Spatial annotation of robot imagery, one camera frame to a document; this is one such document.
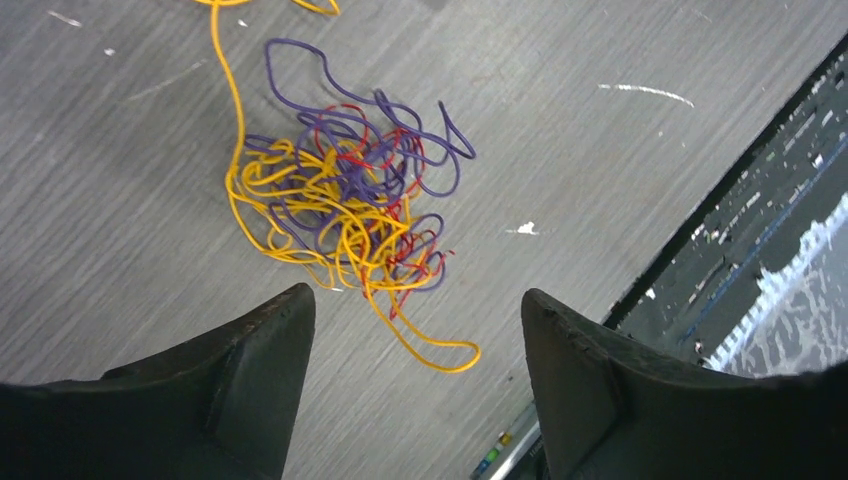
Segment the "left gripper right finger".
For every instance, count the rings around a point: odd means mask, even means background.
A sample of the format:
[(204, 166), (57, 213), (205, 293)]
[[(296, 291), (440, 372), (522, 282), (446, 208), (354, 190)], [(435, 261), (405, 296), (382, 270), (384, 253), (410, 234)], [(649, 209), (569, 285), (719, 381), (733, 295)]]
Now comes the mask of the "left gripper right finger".
[(526, 362), (554, 479), (843, 479), (847, 367), (759, 379), (661, 354), (531, 289)]

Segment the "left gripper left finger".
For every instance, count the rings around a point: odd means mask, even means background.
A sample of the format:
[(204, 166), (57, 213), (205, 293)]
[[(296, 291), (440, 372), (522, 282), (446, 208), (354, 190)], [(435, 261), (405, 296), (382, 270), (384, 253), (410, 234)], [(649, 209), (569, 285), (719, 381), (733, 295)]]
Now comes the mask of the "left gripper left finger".
[(5, 479), (279, 479), (315, 333), (296, 284), (92, 381), (1, 387)]

